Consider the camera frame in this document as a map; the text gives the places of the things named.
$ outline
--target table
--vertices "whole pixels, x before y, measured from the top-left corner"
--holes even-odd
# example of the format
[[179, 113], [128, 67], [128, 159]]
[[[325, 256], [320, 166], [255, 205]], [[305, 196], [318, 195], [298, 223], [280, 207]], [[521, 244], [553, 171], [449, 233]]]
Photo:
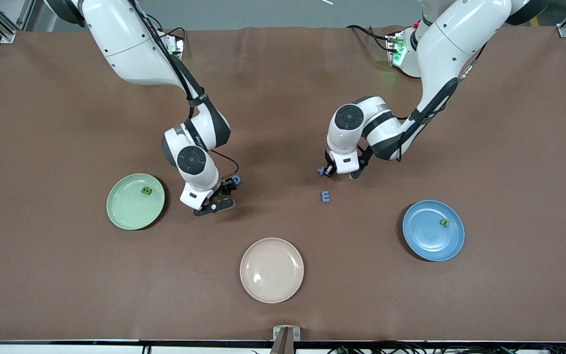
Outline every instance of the table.
[[[242, 168], [237, 206], [203, 218], [180, 203], [160, 149], [186, 117], [180, 89], [122, 81], [87, 33], [20, 32], [0, 49], [0, 340], [255, 340], [295, 324], [305, 340], [566, 341], [566, 39], [554, 28], [501, 29], [403, 161], [373, 159], [357, 181], [316, 173], [333, 112], [380, 95], [403, 116], [421, 95], [371, 38], [196, 31], [183, 59], [229, 119], [219, 150]], [[106, 197], [139, 172], [166, 184], [167, 209], [124, 231]], [[465, 223], [449, 262], [404, 244], [403, 214], [424, 199]], [[305, 261], [281, 304], [239, 281], [264, 237]]]

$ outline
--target plate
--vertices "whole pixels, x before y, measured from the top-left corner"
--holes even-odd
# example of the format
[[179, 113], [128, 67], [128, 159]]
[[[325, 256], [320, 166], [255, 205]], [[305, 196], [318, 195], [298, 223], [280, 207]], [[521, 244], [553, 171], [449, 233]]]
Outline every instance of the plate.
[[165, 204], [165, 190], [158, 179], [144, 173], [129, 175], [117, 182], [108, 194], [106, 212], [113, 224], [137, 230], [159, 217]]
[[403, 218], [407, 245], [426, 260], [442, 262], [455, 257], [464, 245], [462, 220], [447, 204], [423, 200], [411, 206]]
[[242, 258], [240, 278], [256, 300], [277, 304], [292, 297], [303, 282], [303, 258], [290, 242], [275, 237], [258, 240]]

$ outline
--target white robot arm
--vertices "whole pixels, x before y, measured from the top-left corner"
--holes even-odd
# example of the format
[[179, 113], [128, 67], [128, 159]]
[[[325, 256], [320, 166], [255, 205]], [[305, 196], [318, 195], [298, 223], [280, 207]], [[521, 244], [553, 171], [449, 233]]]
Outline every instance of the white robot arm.
[[[120, 78], [137, 85], [173, 85], [185, 90], [189, 117], [167, 130], [162, 150], [177, 168], [186, 185], [180, 201], [195, 209], [196, 216], [234, 206], [229, 195], [236, 189], [220, 173], [207, 151], [226, 144], [231, 130], [226, 118], [213, 106], [208, 95], [187, 67], [170, 53], [175, 37], [157, 31], [137, 0], [48, 0], [63, 20], [84, 25], [104, 57]], [[194, 109], [198, 114], [193, 116]]]
[[[363, 124], [354, 130], [340, 127], [336, 122], [336, 112], [327, 135], [328, 166], [324, 173], [329, 177], [333, 171], [351, 173], [351, 177], [355, 179], [359, 177], [373, 154], [384, 160], [400, 160], [418, 134], [440, 110], [443, 110], [447, 100], [458, 87], [458, 77], [467, 60], [483, 47], [513, 11], [519, 11], [529, 1], [452, 0], [452, 4], [445, 7], [445, 0], [423, 0], [426, 2], [423, 4], [424, 24], [399, 34], [404, 39], [404, 44], [402, 47], [396, 45], [399, 47], [397, 54], [391, 58], [398, 58], [400, 69], [409, 76], [420, 75], [423, 84], [420, 103], [403, 123], [384, 103], [384, 110], [365, 119]], [[531, 18], [528, 17], [529, 14], [523, 16], [528, 20]], [[374, 105], [374, 102], [378, 102], [377, 99], [364, 97], [353, 105], [343, 107], [357, 106], [363, 111], [362, 107]], [[358, 156], [356, 148], [361, 137], [368, 141], [369, 148]], [[355, 157], [359, 163], [353, 163]]]

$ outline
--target white plate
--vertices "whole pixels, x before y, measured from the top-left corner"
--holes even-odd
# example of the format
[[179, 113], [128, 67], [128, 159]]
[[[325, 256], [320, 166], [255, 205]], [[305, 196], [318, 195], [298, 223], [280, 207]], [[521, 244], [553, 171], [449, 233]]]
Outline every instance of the white plate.
[[277, 304], [292, 297], [301, 287], [305, 266], [296, 247], [283, 239], [258, 240], [242, 258], [240, 278], [256, 300]]

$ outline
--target gray floor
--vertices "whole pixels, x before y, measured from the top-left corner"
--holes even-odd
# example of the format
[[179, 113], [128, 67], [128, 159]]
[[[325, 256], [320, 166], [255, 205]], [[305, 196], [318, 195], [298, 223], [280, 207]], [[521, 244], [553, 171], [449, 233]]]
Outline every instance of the gray floor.
[[[351, 24], [382, 27], [410, 25], [420, 18], [420, 5], [415, 0], [330, 2], [333, 4], [325, 0], [142, 0], [141, 6], [165, 28], [182, 26], [187, 30], [345, 27]], [[553, 0], [538, 20], [541, 26], [551, 26], [565, 16], [566, 0]], [[38, 22], [39, 30], [50, 27], [50, 20], [45, 16], [39, 16]], [[54, 24], [54, 31], [86, 30], [62, 20]]]

